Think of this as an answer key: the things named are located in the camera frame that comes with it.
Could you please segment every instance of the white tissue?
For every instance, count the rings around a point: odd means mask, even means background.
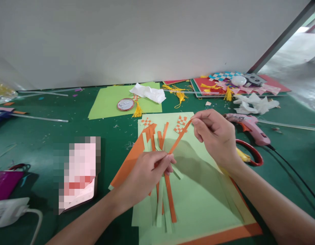
[[[239,104],[239,108],[235,108],[237,113],[239,114],[265,114],[270,109],[279,106],[279,102],[272,100],[268,101],[267,97],[261,99],[258,97],[256,93],[252,93],[249,97],[243,96],[243,95],[234,95],[234,97],[237,98],[233,103]]]
[[[148,86],[142,86],[139,83],[136,83],[136,85],[131,90],[129,90],[129,92],[136,94],[142,98],[147,97],[150,100],[159,104],[162,103],[163,100],[166,99],[164,90],[151,88]]]

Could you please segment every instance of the hand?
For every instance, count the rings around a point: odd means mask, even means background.
[[[214,109],[197,112],[191,117],[194,132],[199,142],[216,163],[226,170],[240,161],[236,151],[234,125]]]
[[[165,151],[144,152],[139,156],[131,173],[120,186],[128,197],[126,201],[130,207],[148,196],[163,173],[170,175],[173,172],[171,163],[176,163],[174,156]]]

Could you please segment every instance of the white power adapter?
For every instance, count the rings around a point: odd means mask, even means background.
[[[5,227],[15,223],[20,216],[26,212],[32,212],[38,214],[38,224],[31,241],[31,245],[34,244],[38,231],[41,227],[43,214],[37,209],[29,209],[27,205],[29,197],[8,199],[0,201],[0,227]]]

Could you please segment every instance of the pink glue gun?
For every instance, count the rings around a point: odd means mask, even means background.
[[[235,113],[224,114],[224,117],[230,122],[240,124],[243,127],[243,131],[249,131],[249,133],[255,139],[256,145],[266,146],[270,144],[270,139],[256,125],[256,123],[258,122],[258,119],[256,117]]]

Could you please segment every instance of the cable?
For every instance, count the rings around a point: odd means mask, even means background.
[[[41,227],[41,224],[42,224],[42,220],[43,220],[43,214],[41,211],[39,211],[38,209],[27,209],[26,212],[30,212],[30,213],[36,213],[38,215],[38,223],[37,223],[37,227],[36,227],[36,230],[34,232],[34,236],[33,236],[33,239],[31,241],[31,244],[30,245],[33,245],[35,240],[36,240],[36,237],[37,237],[37,234],[38,234],[38,231]]]
[[[271,145],[267,145],[268,148],[270,148],[272,151],[274,151],[277,155],[279,155],[280,158],[282,158],[287,165],[293,170],[293,172],[299,177],[299,179],[303,182],[303,184],[306,186],[306,188],[308,189],[308,191],[313,195],[313,197],[315,198],[315,194],[314,192],[310,189],[310,187],[307,185],[307,183],[303,180],[303,178],[298,174],[298,172],[291,166],[291,164],[289,164],[289,162],[287,160],[284,159],[284,157],[282,157],[273,146]]]

